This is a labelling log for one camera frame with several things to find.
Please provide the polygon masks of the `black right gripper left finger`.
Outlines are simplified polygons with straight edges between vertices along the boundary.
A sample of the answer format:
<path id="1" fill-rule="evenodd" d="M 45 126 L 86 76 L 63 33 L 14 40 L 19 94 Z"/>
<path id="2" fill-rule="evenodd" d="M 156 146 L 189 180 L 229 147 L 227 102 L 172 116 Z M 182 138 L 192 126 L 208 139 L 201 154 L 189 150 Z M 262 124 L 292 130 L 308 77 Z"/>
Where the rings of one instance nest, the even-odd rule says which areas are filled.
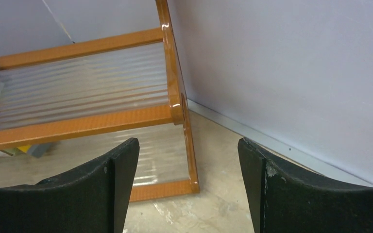
<path id="1" fill-rule="evenodd" d="M 0 233 L 122 232 L 139 151 L 129 138 L 36 184 L 0 188 Z"/>

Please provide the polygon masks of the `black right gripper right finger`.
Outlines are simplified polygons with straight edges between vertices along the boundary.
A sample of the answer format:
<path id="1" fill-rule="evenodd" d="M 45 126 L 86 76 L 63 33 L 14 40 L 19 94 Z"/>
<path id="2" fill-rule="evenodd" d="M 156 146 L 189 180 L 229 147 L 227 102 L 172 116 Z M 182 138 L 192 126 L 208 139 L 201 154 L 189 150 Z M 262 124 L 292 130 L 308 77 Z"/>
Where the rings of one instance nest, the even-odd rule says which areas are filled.
<path id="1" fill-rule="evenodd" d="M 257 233 L 373 233 L 373 187 L 334 180 L 248 138 L 237 145 Z"/>

